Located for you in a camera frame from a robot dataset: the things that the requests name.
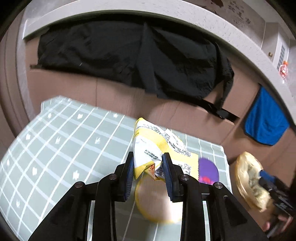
white cabinet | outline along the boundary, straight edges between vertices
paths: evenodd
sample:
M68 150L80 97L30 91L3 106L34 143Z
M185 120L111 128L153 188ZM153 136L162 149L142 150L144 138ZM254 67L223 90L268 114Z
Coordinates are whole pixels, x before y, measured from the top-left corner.
M269 56L275 68L287 60L289 54L289 38L278 23L266 23L262 41L262 51Z

vent grille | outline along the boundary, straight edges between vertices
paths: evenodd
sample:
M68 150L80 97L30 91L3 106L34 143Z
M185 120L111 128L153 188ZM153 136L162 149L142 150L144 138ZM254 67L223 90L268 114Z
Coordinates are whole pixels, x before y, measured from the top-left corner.
M277 70L279 70L279 67L283 64L285 51L286 50L285 50L284 46L281 45L281 54L279 56L279 63L278 63L278 66L277 66Z

finger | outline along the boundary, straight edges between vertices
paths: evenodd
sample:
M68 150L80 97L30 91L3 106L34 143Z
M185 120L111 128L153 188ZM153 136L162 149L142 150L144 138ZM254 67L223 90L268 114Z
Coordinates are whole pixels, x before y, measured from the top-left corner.
M283 226L281 231L284 232L286 230L286 228L291 224L292 221L293 221L293 218L288 217L288 220L287 220L286 224Z
M266 222L263 227L262 227L262 230L263 232L266 232L267 230L270 229L270 222Z
M278 219L280 220L280 221L283 221L283 222L286 222L287 220L288 220L288 217L285 217L285 216L283 216L283 215L279 215L278 216Z

yellow snack bag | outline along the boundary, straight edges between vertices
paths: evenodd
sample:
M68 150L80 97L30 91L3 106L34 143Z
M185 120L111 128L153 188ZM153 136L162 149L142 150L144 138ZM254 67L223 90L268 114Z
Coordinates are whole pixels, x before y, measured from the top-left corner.
M198 180L198 155L187 150L184 143L170 130L139 118L133 136L134 176L145 171L154 180L164 181L162 155L168 152L173 164Z

human hand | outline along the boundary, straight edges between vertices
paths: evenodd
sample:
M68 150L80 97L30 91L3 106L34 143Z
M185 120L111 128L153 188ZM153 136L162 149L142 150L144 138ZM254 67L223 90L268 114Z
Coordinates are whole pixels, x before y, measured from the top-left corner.
M287 227L291 224L291 222L293 221L293 217L291 217L291 216L285 217L283 215L278 215L278 219L282 222L285 222L285 225L282 227L282 229L280 230L279 233L284 232L287 229ZM263 231L264 232L268 231L270 229L270 225L271 225L270 222L267 221L262 227Z

